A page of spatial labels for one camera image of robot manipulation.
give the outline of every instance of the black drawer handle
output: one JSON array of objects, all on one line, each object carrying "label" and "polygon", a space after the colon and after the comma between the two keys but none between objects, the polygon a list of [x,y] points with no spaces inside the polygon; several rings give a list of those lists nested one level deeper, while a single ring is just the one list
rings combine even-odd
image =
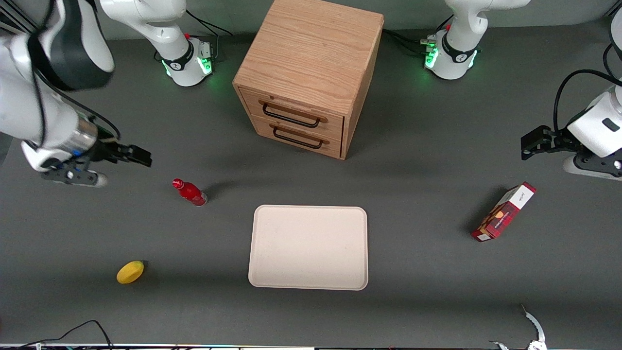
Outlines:
[{"label": "black drawer handle", "polygon": [[293,138],[289,138],[287,136],[282,136],[276,133],[276,131],[278,130],[278,128],[276,126],[273,126],[274,130],[272,131],[272,134],[274,134],[274,137],[276,138],[280,138],[281,140],[285,140],[285,141],[289,141],[289,142],[293,142],[295,144],[299,144],[301,146],[305,146],[305,147],[309,147],[311,149],[320,149],[320,147],[322,147],[322,143],[323,141],[320,140],[319,144],[310,144],[310,143],[306,143],[306,142],[302,142],[302,141],[298,141],[295,140]]},{"label": "black drawer handle", "polygon": [[299,120],[296,120],[296,119],[288,118],[288,117],[286,117],[284,115],[280,115],[280,114],[276,114],[276,113],[267,111],[266,108],[268,108],[268,104],[264,103],[264,108],[262,108],[262,109],[263,109],[265,115],[271,116],[271,117],[274,117],[274,118],[277,118],[277,119],[280,119],[280,120],[288,121],[290,123],[294,123],[294,124],[297,124],[297,125],[300,125],[300,126],[304,126],[304,127],[307,127],[307,128],[317,128],[317,126],[320,124],[320,118],[317,118],[315,120],[315,123],[309,124],[309,123],[305,123],[304,121],[299,121]]}]

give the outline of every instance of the drawer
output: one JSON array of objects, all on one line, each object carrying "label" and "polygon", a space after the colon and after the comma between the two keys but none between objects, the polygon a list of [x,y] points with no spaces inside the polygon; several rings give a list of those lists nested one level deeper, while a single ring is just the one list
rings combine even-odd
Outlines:
[{"label": "drawer", "polygon": [[280,126],[267,118],[253,116],[252,119],[255,130],[263,137],[292,144],[308,151],[322,153],[329,157],[341,158],[341,142],[338,140],[325,136],[318,137]]},{"label": "drawer", "polygon": [[341,140],[343,117],[331,115],[280,101],[272,96],[240,88],[249,112],[255,117],[278,123],[278,126],[299,130],[318,137]]}]

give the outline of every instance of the red box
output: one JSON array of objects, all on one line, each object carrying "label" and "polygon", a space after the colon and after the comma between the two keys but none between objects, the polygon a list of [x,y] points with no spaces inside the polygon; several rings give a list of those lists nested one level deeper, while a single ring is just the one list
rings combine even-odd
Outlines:
[{"label": "red box", "polygon": [[471,236],[480,242],[499,237],[534,193],[536,189],[526,182],[510,189]]}]

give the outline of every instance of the beige tray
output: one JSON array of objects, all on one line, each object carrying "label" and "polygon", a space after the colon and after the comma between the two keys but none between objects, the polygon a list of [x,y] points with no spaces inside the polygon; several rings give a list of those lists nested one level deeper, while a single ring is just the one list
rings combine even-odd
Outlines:
[{"label": "beige tray", "polygon": [[258,207],[248,280],[256,287],[362,290],[367,213],[359,207]]}]

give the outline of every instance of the gray table surface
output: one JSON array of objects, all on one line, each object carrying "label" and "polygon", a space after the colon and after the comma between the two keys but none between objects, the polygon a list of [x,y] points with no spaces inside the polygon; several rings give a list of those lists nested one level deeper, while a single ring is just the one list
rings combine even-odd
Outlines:
[{"label": "gray table surface", "polygon": [[[0,168],[0,342],[96,318],[116,343],[524,348],[536,336],[525,303],[550,348],[620,348],[621,184],[564,173],[563,154],[519,157],[520,137],[550,124],[561,80],[602,70],[606,22],[491,29],[472,71],[452,82],[383,37],[346,161],[254,132],[231,86],[251,39],[224,40],[215,74],[191,88],[166,77],[146,40],[110,43],[112,82],[75,96],[151,151],[150,169],[101,163],[93,169],[107,187],[62,186],[39,179],[13,142]],[[561,118],[607,86],[576,78]],[[207,189],[210,202],[179,198],[175,177]],[[508,230],[473,240],[523,181],[538,191]],[[261,204],[364,208],[367,288],[251,286]],[[149,268],[119,285],[130,260]],[[88,328],[67,341],[102,338]]]}]

